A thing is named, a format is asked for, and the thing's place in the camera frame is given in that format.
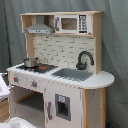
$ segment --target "gray wall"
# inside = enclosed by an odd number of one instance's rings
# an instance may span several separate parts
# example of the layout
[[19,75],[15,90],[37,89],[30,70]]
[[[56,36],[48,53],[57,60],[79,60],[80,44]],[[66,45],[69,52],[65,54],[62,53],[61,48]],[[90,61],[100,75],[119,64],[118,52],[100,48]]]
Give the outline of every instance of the gray wall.
[[[107,121],[113,128],[128,126],[128,1],[127,0],[4,0],[12,64],[26,57],[20,13],[55,11],[104,11],[102,22],[103,70],[115,83],[107,88]],[[3,57],[7,43],[0,42]]]
[[0,0],[0,72],[9,67],[8,42],[3,0]]

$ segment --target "toy range hood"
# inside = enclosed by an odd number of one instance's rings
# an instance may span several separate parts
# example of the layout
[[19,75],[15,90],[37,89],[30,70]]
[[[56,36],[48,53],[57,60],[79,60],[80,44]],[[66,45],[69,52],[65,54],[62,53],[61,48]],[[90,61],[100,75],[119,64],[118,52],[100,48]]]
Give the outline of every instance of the toy range hood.
[[26,28],[25,33],[53,34],[53,29],[44,24],[44,16],[36,16],[36,23]]

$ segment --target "microwave door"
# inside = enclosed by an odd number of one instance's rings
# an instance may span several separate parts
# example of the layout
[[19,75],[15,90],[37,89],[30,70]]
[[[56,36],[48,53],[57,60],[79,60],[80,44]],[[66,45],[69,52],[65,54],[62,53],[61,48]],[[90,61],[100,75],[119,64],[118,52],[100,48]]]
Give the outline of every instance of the microwave door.
[[56,33],[79,33],[79,15],[57,15]]

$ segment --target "toy stove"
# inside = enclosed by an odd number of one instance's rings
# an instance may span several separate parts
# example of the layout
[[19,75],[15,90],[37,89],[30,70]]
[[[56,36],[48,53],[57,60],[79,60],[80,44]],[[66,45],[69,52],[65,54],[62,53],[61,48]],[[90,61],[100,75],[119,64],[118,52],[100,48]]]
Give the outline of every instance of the toy stove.
[[27,71],[31,71],[31,72],[37,72],[37,73],[47,73],[48,71],[51,71],[52,69],[57,68],[57,66],[39,63],[38,66],[33,67],[33,68],[28,68],[24,65],[19,66],[17,68],[19,68],[21,70],[27,70]]
[[13,68],[14,70],[10,71],[11,84],[42,93],[44,80],[41,74],[45,74],[55,68],[57,66],[41,63],[34,68],[18,65]]

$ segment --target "floor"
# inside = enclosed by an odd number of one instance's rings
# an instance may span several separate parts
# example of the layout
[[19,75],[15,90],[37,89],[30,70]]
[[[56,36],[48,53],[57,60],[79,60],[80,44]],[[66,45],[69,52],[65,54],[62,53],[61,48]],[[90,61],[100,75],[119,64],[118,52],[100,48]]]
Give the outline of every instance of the floor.
[[4,122],[9,118],[8,100],[0,102],[0,122]]

